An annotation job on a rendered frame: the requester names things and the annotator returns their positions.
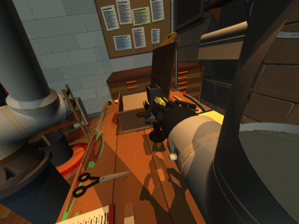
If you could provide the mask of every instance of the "open wooden box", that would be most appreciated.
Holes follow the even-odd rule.
[[[118,94],[117,117],[120,135],[153,127],[152,123],[145,123],[144,116],[137,117],[137,113],[146,111],[142,104],[144,100],[147,101],[146,88]]]

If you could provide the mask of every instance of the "chest of drawers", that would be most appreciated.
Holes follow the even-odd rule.
[[[117,71],[107,80],[111,99],[118,99],[118,93],[145,88],[151,84],[152,67],[142,67]],[[178,62],[178,89],[182,93],[200,99],[203,64]],[[171,89],[175,88],[175,72],[171,80]]]

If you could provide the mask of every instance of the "wooden chair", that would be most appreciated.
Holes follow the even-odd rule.
[[[54,125],[53,127],[50,127],[39,134],[43,138],[43,140],[47,143],[47,145],[51,145],[51,143],[50,143],[49,139],[47,138],[46,134],[49,134],[53,131],[58,132],[59,129],[65,128],[67,126],[74,125],[74,124],[79,124],[79,127],[72,128],[71,130],[64,131],[63,133],[66,134],[71,131],[82,129],[84,138],[81,138],[74,142],[71,142],[71,143],[69,143],[69,145],[77,144],[77,143],[81,142],[83,139],[87,139],[87,141],[90,141],[90,138],[88,136],[88,133],[90,132],[90,130],[88,128],[88,124],[86,123],[80,108],[76,104],[76,100],[75,100],[73,94],[71,93],[69,86],[65,85],[65,87],[66,87],[67,91],[65,91],[63,89],[62,93],[64,95],[65,100],[68,102],[68,104],[71,108],[71,116],[67,120],[65,120],[57,125]]]

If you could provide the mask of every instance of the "black scissors handle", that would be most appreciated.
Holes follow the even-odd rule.
[[[99,183],[99,177],[91,177],[89,173],[83,173],[79,176],[78,178],[78,181],[79,182],[85,182],[87,180],[96,180],[92,183],[90,183],[89,185],[87,186],[80,186],[80,187],[77,187],[74,191],[73,191],[73,197],[74,198],[78,198],[78,197],[81,197],[83,194],[85,194],[86,190],[96,184]]]

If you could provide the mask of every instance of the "white knob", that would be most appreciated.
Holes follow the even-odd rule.
[[[175,153],[171,153],[171,154],[169,154],[169,159],[171,160],[171,161],[174,161],[174,160],[176,160],[178,157],[176,156],[176,154]]]

